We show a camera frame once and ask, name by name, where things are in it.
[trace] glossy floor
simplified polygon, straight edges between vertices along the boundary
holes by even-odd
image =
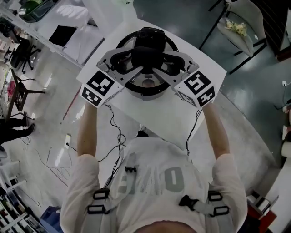
[[[35,61],[35,69],[27,71],[26,77],[35,78],[25,85],[31,89],[45,90],[45,94],[30,94],[25,109],[29,116],[35,115],[36,130],[28,139],[16,139],[3,144],[11,154],[12,160],[20,160],[19,179],[27,183],[21,189],[33,201],[19,190],[37,216],[46,208],[61,206],[66,193],[66,184],[71,174],[71,164],[77,154],[73,149],[65,149],[66,134],[71,135],[71,146],[76,148],[79,121],[85,101],[76,97],[80,83],[76,80],[80,69],[56,53],[43,48]],[[273,165],[268,148],[246,120],[246,118],[222,94],[215,104],[225,125],[234,153],[238,172],[246,190],[254,187]],[[126,136],[126,144],[135,137],[139,123],[113,107],[115,122]],[[110,125],[111,112],[102,106],[98,110],[97,159],[103,158],[117,145],[118,130]],[[190,157],[202,175],[211,180],[211,168],[215,162],[210,146],[205,122],[202,123],[194,138],[190,141]],[[104,185],[109,177],[118,151],[115,149],[107,159],[100,163],[100,183]]]
[[[213,11],[208,11],[215,2],[135,0],[134,7],[139,18],[172,32],[198,48],[222,12],[222,2]],[[217,29],[214,29],[202,51],[226,71],[231,71],[247,58],[245,54],[234,57],[238,49]],[[281,130],[283,124],[287,124],[287,117],[273,105],[282,105],[282,81],[291,82],[290,64],[290,59],[279,63],[267,47],[238,71],[227,75],[221,87],[222,94],[258,131],[277,164],[281,162]],[[286,88],[285,101],[291,98],[289,87]]]

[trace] white table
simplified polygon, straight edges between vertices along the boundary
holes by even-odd
[[[213,82],[216,92],[219,91],[226,75],[226,71],[222,67],[181,38],[139,19],[130,23],[126,21],[122,22],[88,60],[79,73],[77,80],[86,83],[86,80],[92,77],[92,71],[95,70],[97,62],[108,50],[115,49],[117,44],[125,36],[143,27],[154,27],[163,30],[165,34],[173,40],[180,52],[188,54],[199,64],[200,71]],[[110,100],[110,103],[146,126],[158,136],[177,145],[181,149],[185,149],[186,147],[186,140],[194,126],[195,115],[198,110],[174,95],[171,88],[168,88],[163,96],[152,101],[142,101],[141,99],[133,97],[124,89],[115,98]],[[191,138],[203,120],[204,115],[201,113]]]

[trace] red line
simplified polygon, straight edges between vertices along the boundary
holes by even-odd
[[[73,105],[75,99],[76,99],[77,96],[79,95],[80,90],[81,90],[81,87],[79,88],[79,90],[77,91],[75,97],[73,98],[72,102],[70,103],[70,105],[69,105],[69,107],[68,107],[68,109],[67,109],[67,112],[65,113],[65,115],[64,115],[64,117],[63,117],[63,120],[65,119],[65,116],[68,114],[68,112],[69,112],[70,108],[72,107],[72,105]]]

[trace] black plastic clip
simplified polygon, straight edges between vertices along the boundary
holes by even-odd
[[[210,217],[215,217],[219,215],[226,215],[229,213],[228,206],[220,206],[220,207],[214,207],[213,214],[210,214]]]
[[[194,206],[198,199],[190,199],[188,195],[185,195],[179,202],[179,206],[188,206],[191,211],[194,211]]]
[[[125,169],[126,172],[128,172],[128,171],[129,171],[130,173],[132,173],[132,172],[136,172],[136,168],[135,168],[135,167],[125,167],[124,169]]]
[[[208,200],[211,202],[217,202],[222,200],[222,195],[217,191],[208,192]]]
[[[88,214],[109,214],[110,210],[106,210],[104,205],[90,205],[87,207]]]
[[[110,193],[110,189],[109,188],[101,188],[97,191],[95,191],[95,193],[93,194],[93,199],[94,200],[102,200],[102,199],[107,199],[108,195]]]

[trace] black shoe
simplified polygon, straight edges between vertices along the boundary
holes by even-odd
[[[34,123],[31,124],[27,130],[30,131],[30,134],[31,134],[35,130],[35,124]]]
[[[23,126],[29,126],[28,118],[27,118],[27,112],[23,113]]]

